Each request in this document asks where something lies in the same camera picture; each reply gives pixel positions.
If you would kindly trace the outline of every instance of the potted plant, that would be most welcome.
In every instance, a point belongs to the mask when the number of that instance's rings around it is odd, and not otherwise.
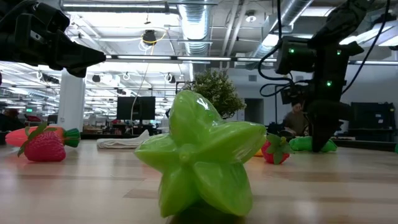
[[[246,105],[236,93],[236,88],[228,78],[226,71],[206,70],[195,74],[195,81],[185,89],[201,94],[217,109],[222,118],[231,118],[237,110]]]

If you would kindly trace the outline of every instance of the table surface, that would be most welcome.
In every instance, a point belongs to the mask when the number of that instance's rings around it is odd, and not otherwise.
[[[63,162],[46,164],[17,158],[16,152],[0,147],[1,224],[398,222],[393,152],[303,152],[281,166],[254,157],[246,163],[253,209],[246,218],[218,219],[189,211],[161,218],[161,175],[132,150],[98,150],[95,141],[82,141],[78,149],[67,148]]]

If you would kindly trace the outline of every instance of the orange carrot toy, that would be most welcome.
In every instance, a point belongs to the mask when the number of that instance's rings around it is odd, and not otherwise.
[[[49,126],[48,128],[54,128],[55,134],[57,134],[62,140],[63,145],[67,145],[70,147],[77,147],[80,142],[80,132],[77,128],[73,128],[71,130],[66,131],[65,129],[57,126]],[[29,128],[29,134],[36,130],[37,127]],[[27,133],[25,129],[18,129],[6,135],[6,142],[12,146],[21,147],[23,143],[27,141]]]

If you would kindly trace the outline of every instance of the red strawberry toy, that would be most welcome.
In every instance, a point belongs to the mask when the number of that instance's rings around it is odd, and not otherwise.
[[[275,134],[267,135],[267,141],[261,147],[261,151],[266,162],[270,164],[281,164],[289,158],[290,153],[294,153],[286,138]]]
[[[21,146],[18,157],[24,153],[26,158],[34,162],[60,162],[67,156],[62,140],[54,132],[56,128],[47,128],[42,123],[29,134],[29,127],[25,128],[28,140]]]

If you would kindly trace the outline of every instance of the white cloth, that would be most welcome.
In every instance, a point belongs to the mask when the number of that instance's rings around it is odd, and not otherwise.
[[[149,139],[148,130],[131,139],[98,139],[97,147],[102,149],[135,149],[146,139]]]

